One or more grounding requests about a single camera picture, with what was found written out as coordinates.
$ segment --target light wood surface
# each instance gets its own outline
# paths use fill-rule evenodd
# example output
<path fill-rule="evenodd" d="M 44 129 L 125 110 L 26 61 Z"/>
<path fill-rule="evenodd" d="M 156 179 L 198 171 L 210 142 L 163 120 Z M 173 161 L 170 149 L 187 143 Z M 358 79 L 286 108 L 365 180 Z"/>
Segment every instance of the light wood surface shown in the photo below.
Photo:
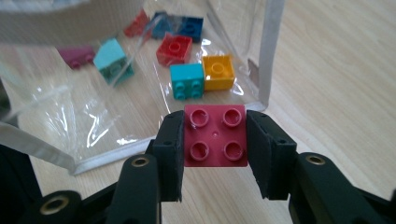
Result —
<path fill-rule="evenodd" d="M 386 199 L 396 188 L 395 11 L 385 0 L 287 1 L 265 111 L 299 152 L 326 155 L 353 185 Z M 44 195 L 87 197 L 117 181 L 122 161 L 78 176 L 33 164 Z M 291 223 L 288 203 L 263 200 L 249 167 L 186 168 L 182 193 L 182 203 L 163 203 L 163 223 Z"/>

